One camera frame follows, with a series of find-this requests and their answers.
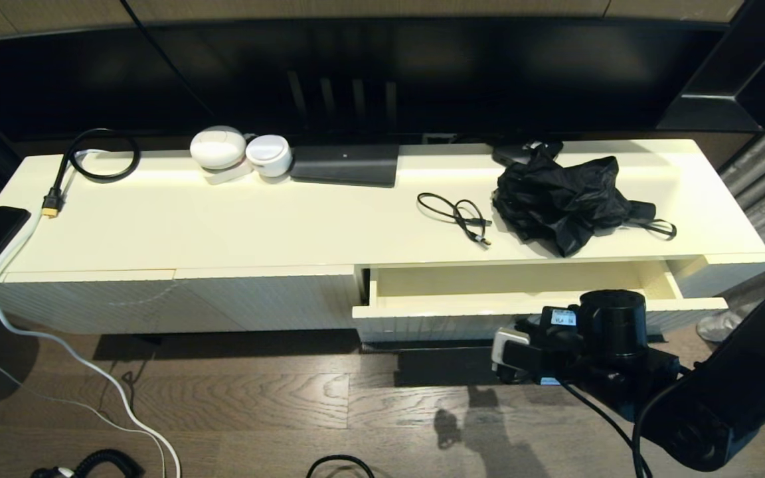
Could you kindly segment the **cream TV cabinet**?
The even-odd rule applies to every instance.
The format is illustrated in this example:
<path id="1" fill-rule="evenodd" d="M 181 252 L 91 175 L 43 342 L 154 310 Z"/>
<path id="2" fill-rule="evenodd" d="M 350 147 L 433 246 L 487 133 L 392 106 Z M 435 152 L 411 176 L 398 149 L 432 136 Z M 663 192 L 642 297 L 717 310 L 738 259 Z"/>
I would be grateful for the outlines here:
<path id="1" fill-rule="evenodd" d="M 357 329 L 383 268 L 661 261 L 688 297 L 722 297 L 765 272 L 765 245 L 688 139 L 571 142 L 565 167 L 613 155 L 617 187 L 674 224 L 671 241 L 627 227 L 570 258 L 522 243 L 491 196 L 502 167 L 486 145 L 402 147 L 395 186 L 207 184 L 185 151 L 147 153 L 123 181 L 76 173 L 40 218 L 57 155 L 27 157 L 0 206 L 31 210 L 31 233 L 0 276 L 9 317 L 64 333 Z"/>

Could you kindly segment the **white drawer with dark handle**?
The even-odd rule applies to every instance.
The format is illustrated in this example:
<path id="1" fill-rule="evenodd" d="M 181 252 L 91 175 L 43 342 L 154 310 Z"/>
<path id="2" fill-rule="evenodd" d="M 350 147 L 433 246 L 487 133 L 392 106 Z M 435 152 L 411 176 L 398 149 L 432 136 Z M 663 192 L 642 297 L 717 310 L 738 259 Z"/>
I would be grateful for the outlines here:
<path id="1" fill-rule="evenodd" d="M 650 333 L 726 309 L 722 297 L 684 295 L 661 261 L 383 268 L 371 272 L 369 303 L 353 308 L 353 322 L 366 343 L 490 340 L 517 317 L 601 289 L 643 295 Z"/>

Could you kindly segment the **small white round device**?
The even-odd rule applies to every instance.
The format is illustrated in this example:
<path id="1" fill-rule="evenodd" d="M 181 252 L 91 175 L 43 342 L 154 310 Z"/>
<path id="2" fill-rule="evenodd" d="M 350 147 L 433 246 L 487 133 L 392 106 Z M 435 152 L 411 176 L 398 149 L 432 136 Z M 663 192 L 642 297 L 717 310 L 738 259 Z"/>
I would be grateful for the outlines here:
<path id="1" fill-rule="evenodd" d="M 277 134 L 252 139 L 247 143 L 245 155 L 255 172 L 267 178 L 286 175 L 294 163 L 288 140 Z"/>

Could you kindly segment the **small black set-top box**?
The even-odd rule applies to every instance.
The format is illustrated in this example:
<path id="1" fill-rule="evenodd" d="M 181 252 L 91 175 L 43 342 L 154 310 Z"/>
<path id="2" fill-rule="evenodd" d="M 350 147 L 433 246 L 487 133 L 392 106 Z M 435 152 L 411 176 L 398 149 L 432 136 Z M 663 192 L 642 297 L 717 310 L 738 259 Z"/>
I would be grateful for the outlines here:
<path id="1" fill-rule="evenodd" d="M 554 161 L 564 149 L 564 142 L 525 140 L 523 144 L 499 145 L 494 147 L 492 159 L 501 166 L 528 164 L 531 161 Z"/>

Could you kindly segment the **dark grey flat box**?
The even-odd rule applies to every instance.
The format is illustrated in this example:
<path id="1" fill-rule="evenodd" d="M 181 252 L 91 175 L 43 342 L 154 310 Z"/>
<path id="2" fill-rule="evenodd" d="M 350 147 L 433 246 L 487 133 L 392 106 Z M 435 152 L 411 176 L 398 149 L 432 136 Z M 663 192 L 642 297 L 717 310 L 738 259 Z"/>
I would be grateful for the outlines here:
<path id="1" fill-rule="evenodd" d="M 289 176 L 294 181 L 352 187 L 393 188 L 400 146 L 325 145 L 296 147 Z"/>

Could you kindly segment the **large white round device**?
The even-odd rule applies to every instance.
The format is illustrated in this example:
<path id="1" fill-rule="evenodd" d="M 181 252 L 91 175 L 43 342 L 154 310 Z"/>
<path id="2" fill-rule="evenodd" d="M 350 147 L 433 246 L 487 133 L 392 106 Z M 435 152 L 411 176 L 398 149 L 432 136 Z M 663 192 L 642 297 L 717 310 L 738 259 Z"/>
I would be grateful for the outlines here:
<path id="1" fill-rule="evenodd" d="M 203 169 L 223 170 L 242 161 L 246 146 L 246 139 L 236 128 L 214 126 L 194 136 L 189 154 Z"/>

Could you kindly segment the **black television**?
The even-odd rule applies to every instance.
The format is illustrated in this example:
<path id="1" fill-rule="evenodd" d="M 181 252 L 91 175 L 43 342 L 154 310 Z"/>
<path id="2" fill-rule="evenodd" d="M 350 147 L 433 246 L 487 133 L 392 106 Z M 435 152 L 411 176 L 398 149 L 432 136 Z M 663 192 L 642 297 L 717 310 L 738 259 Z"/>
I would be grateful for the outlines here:
<path id="1" fill-rule="evenodd" d="M 582 133 L 655 127 L 724 34 L 649 19 L 279 19 L 0 40 L 0 132 Z"/>

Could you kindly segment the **black wall shelf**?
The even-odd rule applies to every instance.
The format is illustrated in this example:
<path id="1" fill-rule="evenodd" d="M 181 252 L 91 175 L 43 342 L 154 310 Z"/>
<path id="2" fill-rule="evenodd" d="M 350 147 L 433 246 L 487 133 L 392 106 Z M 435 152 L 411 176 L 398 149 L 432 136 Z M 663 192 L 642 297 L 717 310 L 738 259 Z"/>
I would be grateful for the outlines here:
<path id="1" fill-rule="evenodd" d="M 744 2 L 657 129 L 765 131 L 765 0 Z"/>

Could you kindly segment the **black umbrella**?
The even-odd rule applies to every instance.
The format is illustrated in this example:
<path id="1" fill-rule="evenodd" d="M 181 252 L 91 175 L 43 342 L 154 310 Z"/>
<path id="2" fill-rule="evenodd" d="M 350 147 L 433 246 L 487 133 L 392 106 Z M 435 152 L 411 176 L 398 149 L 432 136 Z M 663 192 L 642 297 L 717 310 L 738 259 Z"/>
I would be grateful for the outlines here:
<path id="1" fill-rule="evenodd" d="M 627 199 L 620 192 L 619 172 L 613 155 L 564 167 L 540 149 L 525 163 L 506 166 L 492 205 L 520 241 L 543 243 L 564 258 L 579 253 L 592 237 L 621 227 L 675 239 L 677 227 L 656 217 L 655 204 Z"/>

